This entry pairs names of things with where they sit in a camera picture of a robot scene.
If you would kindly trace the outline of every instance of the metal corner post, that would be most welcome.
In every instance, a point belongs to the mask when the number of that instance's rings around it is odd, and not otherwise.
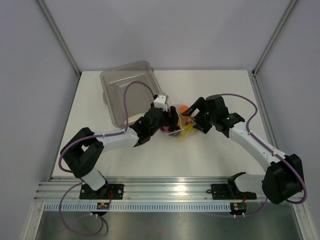
[[[57,24],[54,20],[54,18],[52,17],[52,14],[50,13],[48,6],[46,5],[44,0],[35,0],[37,2],[37,4],[39,5],[41,11],[44,14],[44,17],[47,21],[47,23],[49,24],[54,36],[56,37],[57,41],[59,42],[60,47],[62,48],[62,51],[64,52],[66,58],[68,59],[70,65],[72,66],[75,74],[77,75],[78,79],[80,79],[81,76],[81,71],[74,59],[74,57],[72,56],[65,40],[63,39]]]
[[[254,77],[257,76],[257,73],[259,72],[262,64],[264,63],[264,61],[268,57],[269,52],[271,51],[272,47],[274,46],[275,42],[277,41],[280,33],[282,32],[286,22],[288,21],[290,15],[292,14],[293,10],[295,9],[295,6],[297,5],[298,1],[299,0],[290,0],[288,6],[286,7],[286,9],[285,9],[280,21],[279,21],[279,23],[277,24],[275,30],[273,31],[270,40],[268,41],[266,47],[264,48],[263,53],[262,53],[259,61],[257,62],[255,68],[253,69],[253,76]]]

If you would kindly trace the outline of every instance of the white tabletop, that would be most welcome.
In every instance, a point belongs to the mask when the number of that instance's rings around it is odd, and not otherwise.
[[[100,71],[82,73],[60,148],[83,127],[94,132],[116,130],[102,98]],[[169,104],[191,105],[199,97],[234,93],[256,102],[250,78],[245,70],[161,70],[154,71]],[[250,103],[224,96],[230,113],[246,120],[254,112]],[[258,113],[251,128],[262,138],[266,133]],[[157,132],[139,147],[103,153],[96,168],[109,177],[218,177],[239,172],[263,174],[263,169],[241,146],[217,132],[197,132],[177,139]],[[73,176],[59,169],[56,161],[53,176]]]

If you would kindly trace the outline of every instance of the white wall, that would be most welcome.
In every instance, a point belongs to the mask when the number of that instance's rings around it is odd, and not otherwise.
[[[301,0],[258,73],[281,148],[303,161],[307,206],[320,226],[320,1]]]
[[[1,1],[0,33],[0,239],[17,240],[77,78],[34,0]]]
[[[45,0],[82,71],[253,69],[289,0]]]

